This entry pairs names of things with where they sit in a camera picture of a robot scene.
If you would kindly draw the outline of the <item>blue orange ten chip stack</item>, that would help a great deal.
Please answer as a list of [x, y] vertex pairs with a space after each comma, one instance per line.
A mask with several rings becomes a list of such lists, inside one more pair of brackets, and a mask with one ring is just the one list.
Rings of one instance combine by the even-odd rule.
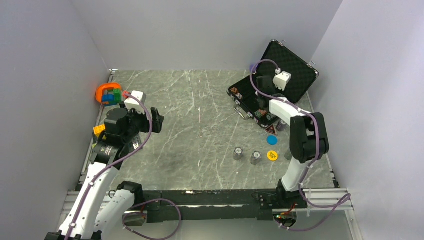
[[242, 96], [240, 93], [237, 93], [235, 96], [236, 96], [236, 97], [237, 97], [237, 99], [239, 99], [239, 100], [242, 100], [242, 99], [243, 99], [243, 96]]

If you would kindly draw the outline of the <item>purple poker chip stack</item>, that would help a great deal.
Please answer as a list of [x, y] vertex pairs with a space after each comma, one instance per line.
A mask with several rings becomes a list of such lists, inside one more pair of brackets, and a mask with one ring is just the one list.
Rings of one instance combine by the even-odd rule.
[[280, 119], [278, 122], [277, 122], [277, 124], [276, 124], [276, 130], [278, 131], [278, 132], [282, 132], [282, 131], [284, 131], [285, 129], [286, 129], [286, 127], [287, 127], [288, 125], [287, 125], [287, 123], [286, 122], [284, 122], [282, 119]]

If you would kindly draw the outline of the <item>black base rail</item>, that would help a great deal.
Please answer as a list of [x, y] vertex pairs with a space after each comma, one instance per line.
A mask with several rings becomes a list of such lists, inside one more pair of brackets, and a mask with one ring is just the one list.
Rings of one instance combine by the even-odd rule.
[[256, 219], [271, 221], [279, 210], [308, 207], [298, 191], [275, 189], [144, 190], [141, 184], [123, 181], [117, 190], [135, 194], [133, 211], [146, 213], [148, 223], [165, 221]]

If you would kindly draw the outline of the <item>yellow toy block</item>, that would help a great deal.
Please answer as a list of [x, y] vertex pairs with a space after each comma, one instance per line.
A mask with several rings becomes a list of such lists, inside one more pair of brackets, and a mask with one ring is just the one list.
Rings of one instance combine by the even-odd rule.
[[101, 124], [93, 128], [93, 133], [95, 136], [98, 137], [105, 129], [106, 129], [105, 125]]

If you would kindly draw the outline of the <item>black poker chip case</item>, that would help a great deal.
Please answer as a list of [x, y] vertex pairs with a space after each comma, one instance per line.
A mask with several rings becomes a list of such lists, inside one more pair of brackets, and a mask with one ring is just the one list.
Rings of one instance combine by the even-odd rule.
[[278, 121], [269, 112], [270, 99], [256, 90], [273, 97], [287, 98], [298, 103], [319, 77], [319, 72], [309, 63], [289, 50], [283, 43], [271, 40], [261, 58], [273, 62], [262, 62], [251, 67], [253, 73], [231, 85], [227, 94], [235, 104], [266, 129]]

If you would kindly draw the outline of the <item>green toy block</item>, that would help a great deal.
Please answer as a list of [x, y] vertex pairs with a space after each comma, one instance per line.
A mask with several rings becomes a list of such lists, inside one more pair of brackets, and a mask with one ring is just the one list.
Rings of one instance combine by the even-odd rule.
[[120, 88], [115, 88], [111, 92], [113, 94], [113, 101], [114, 102], [121, 102], [122, 101], [122, 90]]

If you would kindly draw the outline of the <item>purple object behind case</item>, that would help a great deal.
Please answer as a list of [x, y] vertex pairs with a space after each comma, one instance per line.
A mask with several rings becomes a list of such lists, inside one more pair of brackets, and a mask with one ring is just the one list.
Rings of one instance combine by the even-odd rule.
[[250, 72], [253, 72], [253, 73], [256, 73], [257, 72], [257, 67], [256, 67], [256, 65], [254, 63], [250, 64], [249, 71]]

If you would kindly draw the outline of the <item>orange plastic bowl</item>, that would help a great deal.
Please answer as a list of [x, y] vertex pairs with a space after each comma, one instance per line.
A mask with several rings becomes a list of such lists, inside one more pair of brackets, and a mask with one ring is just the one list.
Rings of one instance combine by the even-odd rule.
[[122, 91], [121, 85], [119, 83], [116, 83], [116, 82], [104, 83], [104, 84], [100, 85], [95, 91], [95, 100], [98, 103], [102, 104], [101, 103], [102, 95], [112, 94], [113, 89], [121, 89], [121, 91]]

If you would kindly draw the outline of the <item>blue round button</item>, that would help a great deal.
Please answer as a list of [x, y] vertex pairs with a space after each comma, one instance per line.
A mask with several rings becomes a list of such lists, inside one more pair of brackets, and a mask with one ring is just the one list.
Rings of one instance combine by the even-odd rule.
[[266, 138], [266, 142], [269, 145], [274, 146], [278, 143], [278, 138], [275, 135], [268, 135]]

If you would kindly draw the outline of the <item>yellow dealer button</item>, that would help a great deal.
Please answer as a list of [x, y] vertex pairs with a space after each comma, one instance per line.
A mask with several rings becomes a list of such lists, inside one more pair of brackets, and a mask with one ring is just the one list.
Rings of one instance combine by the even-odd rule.
[[267, 159], [270, 161], [276, 161], [279, 158], [279, 155], [276, 151], [270, 150], [267, 152]]

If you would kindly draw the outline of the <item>triangular red warning card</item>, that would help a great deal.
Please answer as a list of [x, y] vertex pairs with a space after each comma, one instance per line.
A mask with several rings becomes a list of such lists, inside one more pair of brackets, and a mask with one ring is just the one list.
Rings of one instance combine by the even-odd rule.
[[275, 136], [277, 136], [277, 135], [278, 135], [278, 131], [276, 130], [276, 128], [275, 128], [275, 126], [274, 126], [274, 125], [270, 125], [270, 126], [268, 126], [268, 127], [265, 129], [265, 131], [266, 131], [267, 133], [271, 134], [271, 135], [275, 135]]

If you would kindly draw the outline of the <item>aluminium frame rail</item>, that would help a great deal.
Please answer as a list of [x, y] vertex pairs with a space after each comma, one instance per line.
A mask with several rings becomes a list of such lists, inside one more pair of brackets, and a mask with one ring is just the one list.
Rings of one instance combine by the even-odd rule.
[[[272, 195], [271, 193], [265, 194], [265, 192], [272, 192], [273, 190], [268, 189], [242, 189], [242, 190], [169, 190], [169, 191], [145, 191], [144, 201], [164, 198], [174, 202], [178, 206], [188, 208], [200, 208], [200, 207], [242, 207], [246, 206], [250, 202], [261, 201], [261, 196], [264, 199], [267, 196]], [[103, 197], [99, 212], [102, 211], [107, 203], [112, 200], [115, 196], [114, 191], [109, 194], [109, 190], [106, 191]], [[330, 206], [338, 203], [343, 196], [348, 194], [345, 188], [307, 188], [303, 190], [307, 200], [314, 205], [318, 206]], [[70, 214], [74, 204], [77, 202], [79, 191], [69, 191], [65, 198], [65, 202], [61, 211], [62, 216]], [[337, 207], [336, 210], [351, 210], [353, 205], [351, 200], [347, 200], [341, 206]]]

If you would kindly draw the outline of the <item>perforated metal plate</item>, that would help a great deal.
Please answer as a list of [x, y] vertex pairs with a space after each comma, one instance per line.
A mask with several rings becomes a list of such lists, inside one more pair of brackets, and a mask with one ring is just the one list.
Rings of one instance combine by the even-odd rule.
[[140, 134], [137, 134], [132, 140], [131, 143], [128, 147], [129, 149], [129, 153], [133, 153], [136, 152], [137, 149], [140, 148], [140, 146], [142, 145], [143, 141], [141, 140], [141, 136]]

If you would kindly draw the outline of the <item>blue toy block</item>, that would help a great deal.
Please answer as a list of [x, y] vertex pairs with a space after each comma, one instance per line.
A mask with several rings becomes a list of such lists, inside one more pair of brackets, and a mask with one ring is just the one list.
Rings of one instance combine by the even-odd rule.
[[101, 103], [102, 104], [110, 104], [111, 102], [115, 101], [115, 96], [113, 94], [104, 94], [101, 96]]

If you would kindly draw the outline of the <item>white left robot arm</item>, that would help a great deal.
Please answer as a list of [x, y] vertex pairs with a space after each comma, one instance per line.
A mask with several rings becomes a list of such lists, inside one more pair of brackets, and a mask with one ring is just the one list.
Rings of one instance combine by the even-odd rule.
[[128, 208], [137, 210], [143, 205], [142, 185], [124, 181], [111, 202], [100, 210], [123, 160], [136, 152], [133, 140], [140, 133], [159, 134], [164, 120], [155, 107], [150, 115], [125, 106], [108, 111], [78, 197], [58, 231], [47, 233], [47, 240], [103, 240]]

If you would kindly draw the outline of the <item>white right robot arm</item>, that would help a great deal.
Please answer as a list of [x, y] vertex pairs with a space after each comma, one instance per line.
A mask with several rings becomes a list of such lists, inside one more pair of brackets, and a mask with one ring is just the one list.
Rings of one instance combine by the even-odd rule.
[[303, 181], [313, 164], [330, 149], [325, 117], [320, 112], [306, 111], [285, 97], [276, 97], [262, 92], [250, 76], [250, 83], [259, 96], [270, 99], [269, 112], [289, 125], [289, 149], [292, 159], [281, 178], [283, 189], [276, 193], [276, 203], [288, 208], [295, 202], [294, 192], [306, 199]]

